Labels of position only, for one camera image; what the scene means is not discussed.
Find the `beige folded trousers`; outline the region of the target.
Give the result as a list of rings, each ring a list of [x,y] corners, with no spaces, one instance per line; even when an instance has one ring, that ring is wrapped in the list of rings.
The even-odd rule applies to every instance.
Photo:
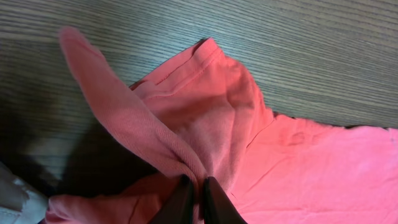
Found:
[[[1,224],[38,224],[48,198],[1,163]]]

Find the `red printed t-shirt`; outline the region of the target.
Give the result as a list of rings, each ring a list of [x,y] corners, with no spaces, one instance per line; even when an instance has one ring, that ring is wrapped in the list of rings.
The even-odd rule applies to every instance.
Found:
[[[252,75],[209,38],[126,86],[75,28],[59,33],[96,119],[157,169],[116,196],[50,198],[47,223],[147,223],[187,175],[213,176],[248,223],[396,223],[397,130],[277,114]]]

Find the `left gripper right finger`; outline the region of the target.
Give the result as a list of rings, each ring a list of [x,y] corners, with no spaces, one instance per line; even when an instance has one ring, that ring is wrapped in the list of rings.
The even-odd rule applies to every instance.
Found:
[[[204,224],[247,224],[214,177],[203,186]]]

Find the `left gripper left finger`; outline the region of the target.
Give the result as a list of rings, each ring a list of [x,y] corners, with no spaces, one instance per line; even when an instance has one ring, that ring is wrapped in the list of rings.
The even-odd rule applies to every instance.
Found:
[[[178,185],[149,224],[192,224],[194,204],[193,183],[182,175]]]

